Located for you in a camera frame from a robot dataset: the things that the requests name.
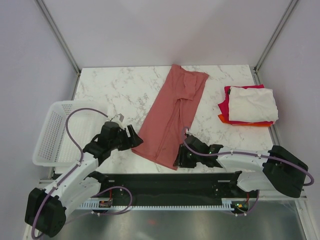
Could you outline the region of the pink t shirt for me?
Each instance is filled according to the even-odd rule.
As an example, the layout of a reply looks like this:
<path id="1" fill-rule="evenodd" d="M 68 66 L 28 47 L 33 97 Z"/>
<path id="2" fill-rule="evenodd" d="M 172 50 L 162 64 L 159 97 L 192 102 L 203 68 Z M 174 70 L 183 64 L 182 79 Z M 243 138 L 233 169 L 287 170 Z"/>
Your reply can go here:
<path id="1" fill-rule="evenodd" d="M 176 170 L 182 132 L 196 115 L 209 75 L 172 65 L 140 130 L 143 143 L 132 152 L 151 162 Z"/>

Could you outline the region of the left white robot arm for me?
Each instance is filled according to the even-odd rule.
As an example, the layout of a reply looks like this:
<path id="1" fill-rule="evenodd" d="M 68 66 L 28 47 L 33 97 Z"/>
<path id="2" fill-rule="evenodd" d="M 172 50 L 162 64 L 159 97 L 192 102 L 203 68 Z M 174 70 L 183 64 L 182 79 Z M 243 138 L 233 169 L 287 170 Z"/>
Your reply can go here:
<path id="1" fill-rule="evenodd" d="M 104 197 L 109 193 L 110 185 L 97 168 L 111 152 L 129 150 L 143 142 L 131 125 L 121 128 L 116 122 L 105 122 L 100 133 L 81 149 L 79 161 L 47 187 L 36 187 L 29 193 L 25 223 L 34 231 L 51 238 L 56 236 L 82 203 L 90 197 Z"/>

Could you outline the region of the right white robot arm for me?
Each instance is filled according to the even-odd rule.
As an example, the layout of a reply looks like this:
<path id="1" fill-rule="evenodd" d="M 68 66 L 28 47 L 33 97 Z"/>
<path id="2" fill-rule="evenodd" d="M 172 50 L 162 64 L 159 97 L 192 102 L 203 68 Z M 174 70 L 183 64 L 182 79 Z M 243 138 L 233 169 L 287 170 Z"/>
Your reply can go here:
<path id="1" fill-rule="evenodd" d="M 252 191 L 276 190 L 287 197 L 299 198 L 309 169 L 279 145 L 268 151 L 244 151 L 221 144 L 207 145 L 188 134 L 173 165 L 195 168 L 198 163 L 228 173 L 234 171 L 229 191 L 235 197 Z"/>

